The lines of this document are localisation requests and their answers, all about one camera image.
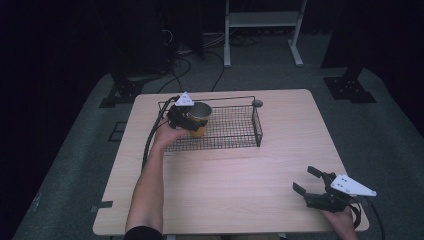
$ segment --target cable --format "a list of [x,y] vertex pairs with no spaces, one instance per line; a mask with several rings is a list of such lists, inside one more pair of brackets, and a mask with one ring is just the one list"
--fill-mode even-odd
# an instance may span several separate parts
[[380,226],[380,231],[381,231],[381,239],[384,240],[386,239],[386,233],[384,231],[384,226],[383,226],[383,222],[381,221],[380,215],[377,212],[377,209],[375,208],[374,204],[371,202],[371,200],[369,200],[369,198],[365,197],[365,199],[367,200],[368,204],[371,206],[377,221],[378,221],[378,225]]
[[180,92],[182,91],[182,89],[183,89],[183,87],[182,87],[182,85],[181,85],[181,82],[180,82],[180,80],[179,80],[179,78],[180,77],[182,77],[182,76],[184,76],[184,75],[186,75],[187,73],[188,73],[188,71],[190,71],[190,69],[191,69],[191,63],[190,63],[190,61],[188,61],[188,60],[186,60],[186,59],[184,59],[184,58],[179,58],[179,60],[182,60],[182,61],[184,61],[184,62],[186,62],[187,64],[188,64],[188,68],[187,68],[187,70],[185,70],[181,75],[179,75],[179,76],[176,76],[175,75],[175,73],[174,73],[174,68],[172,68],[172,73],[174,74],[174,78],[173,79],[171,79],[171,80],[169,80],[168,82],[166,82],[157,92],[156,92],[156,94],[158,94],[158,93],[160,93],[168,84],[170,84],[171,82],[173,82],[173,81],[175,81],[175,80],[177,80],[178,81],[178,84],[179,84],[179,87],[180,87]]
[[160,120],[163,118],[163,114],[166,111],[166,108],[168,107],[169,103],[174,100],[178,100],[178,96],[177,97],[171,97],[170,99],[168,99],[165,104],[163,105],[162,109],[159,111],[158,117],[156,118],[156,122],[153,125],[152,130],[150,131],[149,136],[147,137],[147,141],[146,141],[146,146],[144,147],[144,155],[143,155],[143,162],[141,163],[141,170],[143,171],[144,166],[146,165],[147,162],[147,156],[149,154],[149,148],[150,148],[150,143],[152,141],[153,135],[155,134],[156,130],[158,129],[158,125]]
[[216,54],[216,53],[214,53],[214,52],[205,51],[205,53],[209,53],[209,54],[215,55],[215,56],[217,56],[217,57],[219,58],[219,60],[221,60],[222,71],[221,71],[221,73],[219,74],[218,79],[215,81],[215,84],[214,84],[214,85],[213,85],[213,87],[212,87],[211,92],[213,92],[213,91],[215,90],[215,87],[216,87],[216,85],[218,84],[219,80],[221,80],[222,75],[224,74],[224,70],[225,70],[225,67],[224,67],[224,60],[222,59],[222,57],[221,57],[221,56],[219,56],[218,54]]

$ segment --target dark background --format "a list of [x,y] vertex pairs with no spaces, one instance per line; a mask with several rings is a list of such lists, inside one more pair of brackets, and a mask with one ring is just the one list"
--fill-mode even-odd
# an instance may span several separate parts
[[[190,2],[201,4],[204,31],[223,30],[223,0]],[[252,10],[298,4],[257,1]],[[1,239],[13,236],[86,98],[119,56],[105,26],[119,29],[120,21],[106,21],[108,10],[93,1],[0,0]],[[422,133],[423,12],[420,1],[310,0],[302,32],[334,29],[323,67],[345,67],[359,53]]]

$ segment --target metal wire basket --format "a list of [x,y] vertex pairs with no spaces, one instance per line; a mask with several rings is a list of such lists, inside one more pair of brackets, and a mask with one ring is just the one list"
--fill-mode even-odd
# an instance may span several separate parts
[[[167,152],[206,149],[225,149],[242,147],[260,147],[263,133],[259,121],[255,97],[247,105],[212,107],[212,114],[206,125],[205,134],[195,138],[190,135],[179,138],[167,148]],[[236,98],[194,100],[228,101]]]

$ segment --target black cable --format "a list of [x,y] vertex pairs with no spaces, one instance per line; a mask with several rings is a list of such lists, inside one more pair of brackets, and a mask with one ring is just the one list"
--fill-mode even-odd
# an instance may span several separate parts
[[169,103],[170,103],[172,100],[174,100],[174,101],[178,100],[178,98],[179,98],[179,97],[177,96],[177,97],[172,97],[172,98],[168,99],[168,100],[165,102],[165,104],[163,105],[162,109],[159,111],[158,117],[156,118],[156,122],[155,122],[155,124],[153,125],[153,128],[152,128],[152,130],[150,131],[149,136],[147,137],[146,146],[144,147],[143,162],[141,163],[141,170],[142,170],[142,171],[143,171],[143,169],[144,169],[144,166],[146,165],[146,162],[147,162],[147,156],[148,156],[148,154],[149,154],[150,143],[151,143],[151,141],[152,141],[153,135],[155,135],[155,132],[156,132],[156,130],[157,130],[157,129],[158,129],[158,127],[159,127],[159,126],[158,126],[158,125],[159,125],[159,122],[160,122],[160,120],[163,118],[163,115],[164,115],[164,113],[165,113],[165,111],[166,111],[166,108],[168,107]]
[[221,56],[219,56],[218,54],[216,54],[216,53],[214,53],[214,52],[205,51],[205,53],[209,53],[209,54],[215,55],[215,56],[217,56],[217,57],[219,58],[219,60],[221,61],[222,71],[221,71],[221,73],[219,74],[218,79],[215,81],[215,84],[214,84],[214,85],[213,85],[213,87],[212,87],[211,92],[213,92],[213,91],[215,90],[215,87],[216,87],[216,85],[218,84],[219,80],[221,80],[222,75],[224,74],[224,70],[225,70],[225,67],[224,67],[224,60],[222,59],[222,57],[221,57]]
[[188,61],[188,60],[186,60],[186,59],[184,59],[184,58],[179,58],[179,60],[182,60],[182,61],[185,61],[187,64],[188,64],[188,68],[187,68],[187,70],[185,70],[181,75],[179,75],[179,76],[175,76],[175,78],[173,78],[173,79],[171,79],[171,80],[169,80],[168,82],[166,82],[156,93],[158,94],[158,93],[160,93],[168,84],[170,84],[171,82],[173,82],[173,81],[175,81],[175,80],[177,80],[178,81],[178,83],[179,83],[179,86],[180,86],[180,91],[182,91],[182,85],[181,85],[181,82],[180,82],[180,80],[179,80],[179,78],[180,77],[182,77],[182,76],[184,76],[184,75],[186,75],[187,73],[188,73],[188,71],[190,71],[190,69],[191,69],[191,63],[190,63],[190,61]]
[[352,204],[349,204],[348,206],[350,207],[350,209],[352,209],[352,211],[355,213],[356,215],[356,219],[355,222],[353,223],[353,227],[356,229],[359,224],[361,224],[361,214],[362,214],[362,208],[361,205],[359,205],[358,201],[356,201],[355,198],[351,197],[351,199],[356,203],[356,205],[358,205],[358,208],[352,206]]
[[383,222],[381,221],[380,215],[377,212],[377,209],[375,208],[374,204],[371,202],[371,200],[369,200],[367,197],[365,197],[365,199],[367,200],[368,204],[371,206],[375,217],[377,218],[378,221],[378,225],[380,226],[380,231],[381,231],[381,239],[384,240],[386,239],[386,233],[384,231],[384,226],[383,226]]

